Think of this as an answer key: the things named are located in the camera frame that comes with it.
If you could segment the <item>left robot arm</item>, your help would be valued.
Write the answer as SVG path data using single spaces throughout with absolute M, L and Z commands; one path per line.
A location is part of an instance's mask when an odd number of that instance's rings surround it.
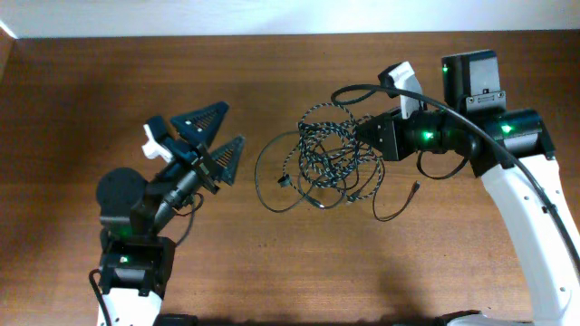
M 115 168 L 96 189 L 101 208 L 101 259 L 90 271 L 100 325 L 196 325 L 192 314 L 164 313 L 161 305 L 179 242 L 162 229 L 188 206 L 201 208 L 201 188 L 215 194 L 235 182 L 245 138 L 211 148 L 229 106 L 224 101 L 164 120 L 148 119 L 142 147 L 166 165 L 153 179 L 132 168 Z

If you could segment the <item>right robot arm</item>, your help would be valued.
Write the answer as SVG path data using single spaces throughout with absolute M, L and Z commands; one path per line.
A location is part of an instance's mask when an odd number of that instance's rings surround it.
M 534 110 L 507 110 L 492 50 L 441 59 L 444 102 L 430 99 L 408 62 L 392 65 L 368 95 L 399 108 L 356 130 L 387 161 L 454 151 L 472 166 L 507 227 L 526 277 L 535 325 L 579 322 L 579 231 L 563 193 L 556 149 Z

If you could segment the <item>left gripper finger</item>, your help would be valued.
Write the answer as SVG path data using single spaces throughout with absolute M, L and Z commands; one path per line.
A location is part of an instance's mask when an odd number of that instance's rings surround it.
M 245 144 L 246 138 L 238 135 L 211 152 L 211 158 L 218 165 L 216 181 L 224 182 L 229 186 L 235 183 L 239 160 Z
M 226 102 L 219 101 L 203 109 L 175 116 L 169 121 L 189 144 L 210 147 L 228 109 L 229 105 Z

